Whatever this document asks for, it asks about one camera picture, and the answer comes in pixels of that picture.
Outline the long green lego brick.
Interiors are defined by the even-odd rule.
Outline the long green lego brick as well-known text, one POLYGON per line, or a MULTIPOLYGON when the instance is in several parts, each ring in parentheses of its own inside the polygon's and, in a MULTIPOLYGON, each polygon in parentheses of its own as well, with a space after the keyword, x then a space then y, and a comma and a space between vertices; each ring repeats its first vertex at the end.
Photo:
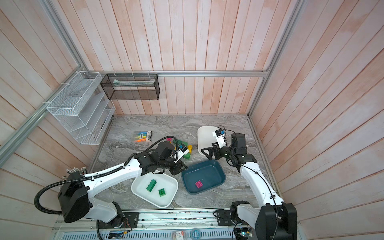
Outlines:
POLYGON ((146 187, 146 190, 151 193, 152 190, 155 188, 156 184, 157 184, 156 180, 151 180, 148 186, 146 187))

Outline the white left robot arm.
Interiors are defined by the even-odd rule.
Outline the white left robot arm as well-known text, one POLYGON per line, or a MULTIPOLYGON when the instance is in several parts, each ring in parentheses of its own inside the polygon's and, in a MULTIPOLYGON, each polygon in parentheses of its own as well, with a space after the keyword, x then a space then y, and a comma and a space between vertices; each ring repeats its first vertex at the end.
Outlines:
POLYGON ((127 221, 119 204, 104 202, 95 196, 121 182, 153 173, 157 169, 168 169, 172 175, 177 175, 187 169, 181 159, 188 153, 188 147, 184 144, 174 146, 167 141, 158 141, 145 151, 132 154, 126 162, 109 169, 91 174, 79 171, 71 173, 65 181, 41 189, 34 198, 34 205, 43 213, 62 215, 65 223, 86 218, 119 228, 127 221), (58 193, 59 211, 49 210, 40 203, 41 196, 55 187, 61 187, 58 193))

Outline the green square lego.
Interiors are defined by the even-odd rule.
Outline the green square lego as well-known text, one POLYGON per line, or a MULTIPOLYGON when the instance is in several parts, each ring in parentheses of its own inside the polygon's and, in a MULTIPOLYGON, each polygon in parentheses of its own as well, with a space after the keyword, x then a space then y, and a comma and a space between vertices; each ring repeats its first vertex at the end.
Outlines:
POLYGON ((160 195, 160 197, 165 196, 166 195, 165 189, 160 189, 159 190, 159 195, 160 195))

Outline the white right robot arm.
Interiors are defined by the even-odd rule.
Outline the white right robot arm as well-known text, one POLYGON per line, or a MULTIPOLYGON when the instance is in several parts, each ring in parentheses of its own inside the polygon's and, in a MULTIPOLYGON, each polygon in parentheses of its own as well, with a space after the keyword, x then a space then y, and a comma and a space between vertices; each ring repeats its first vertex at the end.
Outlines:
POLYGON ((216 130, 212 135, 216 142, 202 149, 202 153, 209 160, 224 158, 230 166, 235 167, 250 185, 260 206, 256 210, 247 201, 232 203, 232 222, 236 226, 247 224, 259 240, 296 240, 297 210, 293 204, 285 203, 268 183, 256 158, 247 152, 245 135, 233 133, 230 145, 226 142, 225 131, 216 130))

